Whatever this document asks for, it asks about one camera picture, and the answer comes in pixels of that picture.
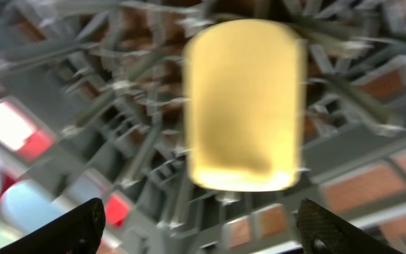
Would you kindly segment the yellow cup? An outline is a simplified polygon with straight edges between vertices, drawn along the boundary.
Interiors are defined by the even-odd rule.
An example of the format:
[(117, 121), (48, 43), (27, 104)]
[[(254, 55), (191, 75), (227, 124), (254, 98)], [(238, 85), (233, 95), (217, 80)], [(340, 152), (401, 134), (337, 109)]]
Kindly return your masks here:
[(306, 48), (288, 25), (219, 23), (183, 52), (187, 171), (220, 191), (279, 191), (297, 183)]

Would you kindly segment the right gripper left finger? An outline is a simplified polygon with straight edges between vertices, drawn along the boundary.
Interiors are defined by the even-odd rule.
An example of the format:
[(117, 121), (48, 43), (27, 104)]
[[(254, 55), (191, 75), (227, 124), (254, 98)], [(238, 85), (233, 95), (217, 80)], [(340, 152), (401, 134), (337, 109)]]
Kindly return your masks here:
[(0, 254), (96, 254), (105, 226), (104, 204), (100, 198), (92, 198), (0, 248)]

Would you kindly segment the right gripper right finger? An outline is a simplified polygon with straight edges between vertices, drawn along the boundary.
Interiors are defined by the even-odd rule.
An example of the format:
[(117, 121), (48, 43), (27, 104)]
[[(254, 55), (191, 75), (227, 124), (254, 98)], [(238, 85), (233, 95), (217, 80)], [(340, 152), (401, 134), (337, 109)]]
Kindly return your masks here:
[(331, 254), (401, 254), (310, 199), (300, 203), (297, 229), (305, 254), (322, 252), (317, 241)]

